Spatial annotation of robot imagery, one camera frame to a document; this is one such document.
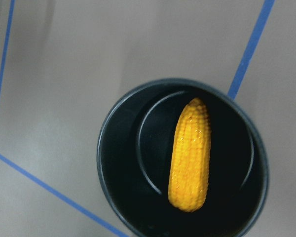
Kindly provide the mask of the yellow corn cob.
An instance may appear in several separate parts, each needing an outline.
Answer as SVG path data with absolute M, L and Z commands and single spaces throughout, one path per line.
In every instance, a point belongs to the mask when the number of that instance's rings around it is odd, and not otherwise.
M 205 103 L 192 99 L 182 110 L 174 134 L 168 200 L 183 212 L 205 203 L 209 185 L 211 127 Z

